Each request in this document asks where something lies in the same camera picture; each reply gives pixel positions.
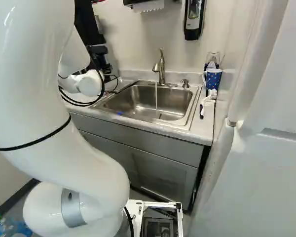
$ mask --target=gray cabinet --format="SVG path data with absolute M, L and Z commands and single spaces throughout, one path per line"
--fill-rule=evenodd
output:
M 132 185 L 168 200 L 180 201 L 184 209 L 188 208 L 196 168 L 87 132 L 81 131 L 81 134 L 92 146 L 119 162 Z
M 199 144 L 75 113 L 71 113 L 71 116 L 74 124 L 81 131 L 166 157 L 195 168 L 199 167 L 204 149 Z

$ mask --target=sink basin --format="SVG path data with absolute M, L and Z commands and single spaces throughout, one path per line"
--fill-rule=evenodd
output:
M 139 81 L 92 108 L 142 121 L 185 126 L 198 91 L 198 86 L 188 89 L 158 86 L 156 103 L 155 85 Z

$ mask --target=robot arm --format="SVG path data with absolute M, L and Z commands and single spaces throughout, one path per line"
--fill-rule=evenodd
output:
M 102 89 L 101 77 L 96 70 L 90 70 L 78 76 L 75 72 L 85 69 L 90 64 L 90 55 L 87 52 L 76 28 L 69 38 L 61 57 L 58 68 L 58 83 L 69 93 L 82 93 L 86 96 L 97 96 Z
M 0 152 L 43 181 L 24 206 L 34 232 L 110 237 L 120 227 L 129 181 L 116 161 L 84 140 L 60 98 L 57 74 L 88 63 L 84 50 L 79 58 L 65 49 L 73 24 L 73 0 L 0 1 Z M 68 214 L 63 197 L 77 201 L 78 213 Z M 84 226 L 73 228 L 69 218 L 77 216 Z

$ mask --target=blue cup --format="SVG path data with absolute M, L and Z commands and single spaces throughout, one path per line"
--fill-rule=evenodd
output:
M 203 82 L 208 90 L 213 90 L 213 89 L 218 90 L 219 84 L 221 82 L 221 78 L 222 78 L 221 69 L 211 68 L 206 70 L 203 74 Z

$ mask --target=water stream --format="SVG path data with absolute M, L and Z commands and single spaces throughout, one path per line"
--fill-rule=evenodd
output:
M 155 97 L 156 97 L 156 119 L 158 119 L 158 93 L 157 93 L 158 83 L 155 82 Z

